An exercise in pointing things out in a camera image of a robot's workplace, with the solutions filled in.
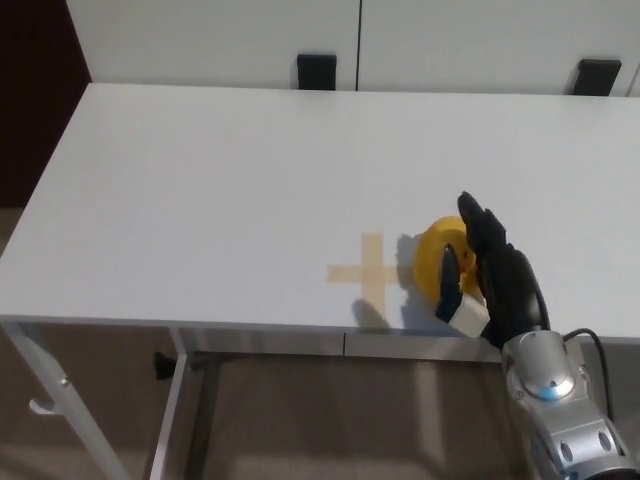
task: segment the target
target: tape cross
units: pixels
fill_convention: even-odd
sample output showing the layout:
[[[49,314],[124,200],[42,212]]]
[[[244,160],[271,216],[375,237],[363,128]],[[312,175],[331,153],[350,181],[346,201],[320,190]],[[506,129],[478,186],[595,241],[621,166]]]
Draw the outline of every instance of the tape cross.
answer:
[[[360,265],[329,265],[330,283],[359,283],[362,299],[386,320],[386,285],[413,283],[411,267],[385,266],[382,233],[363,233]]]

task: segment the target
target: black cable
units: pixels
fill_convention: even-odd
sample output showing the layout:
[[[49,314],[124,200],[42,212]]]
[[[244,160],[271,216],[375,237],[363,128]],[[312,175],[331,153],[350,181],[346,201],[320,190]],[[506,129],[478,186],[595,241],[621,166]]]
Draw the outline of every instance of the black cable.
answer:
[[[609,385],[609,366],[607,365],[607,357],[604,353],[604,347],[602,346],[600,338],[593,330],[588,328],[578,328],[577,330],[564,335],[562,339],[565,342],[568,342],[572,338],[583,334],[587,334],[593,339],[593,343],[596,345],[596,350],[598,350],[600,366],[602,367],[602,380],[604,382],[604,396],[607,402],[607,416],[609,417],[609,420],[613,422],[613,402],[611,401],[611,386]]]

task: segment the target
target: beige tape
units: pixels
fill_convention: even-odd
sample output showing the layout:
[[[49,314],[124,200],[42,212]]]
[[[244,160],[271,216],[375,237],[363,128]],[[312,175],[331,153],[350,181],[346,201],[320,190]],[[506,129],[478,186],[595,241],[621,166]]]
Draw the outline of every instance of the beige tape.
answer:
[[[387,284],[413,283],[411,267],[384,265],[384,237],[382,233],[363,233],[360,265],[329,265],[327,281],[330,283],[359,283],[362,300],[372,308],[363,306],[362,322],[367,327],[384,327],[386,323],[385,288]]]

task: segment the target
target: white cabinet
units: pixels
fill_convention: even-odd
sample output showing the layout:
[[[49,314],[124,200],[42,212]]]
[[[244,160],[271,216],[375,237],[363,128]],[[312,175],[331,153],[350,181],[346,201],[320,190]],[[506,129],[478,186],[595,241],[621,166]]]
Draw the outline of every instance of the white cabinet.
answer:
[[[360,90],[565,92],[584,57],[640,63],[637,0],[363,0]]]
[[[353,90],[358,0],[68,0],[94,82],[296,86],[298,53]]]

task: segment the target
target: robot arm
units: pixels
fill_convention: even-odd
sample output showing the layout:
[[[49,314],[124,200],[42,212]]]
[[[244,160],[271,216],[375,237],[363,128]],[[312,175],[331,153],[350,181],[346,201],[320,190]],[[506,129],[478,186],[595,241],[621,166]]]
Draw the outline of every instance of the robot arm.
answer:
[[[593,401],[586,370],[551,330],[544,298],[502,224],[468,193],[458,199],[476,254],[494,345],[502,351],[510,409],[542,480],[638,479],[631,452]]]

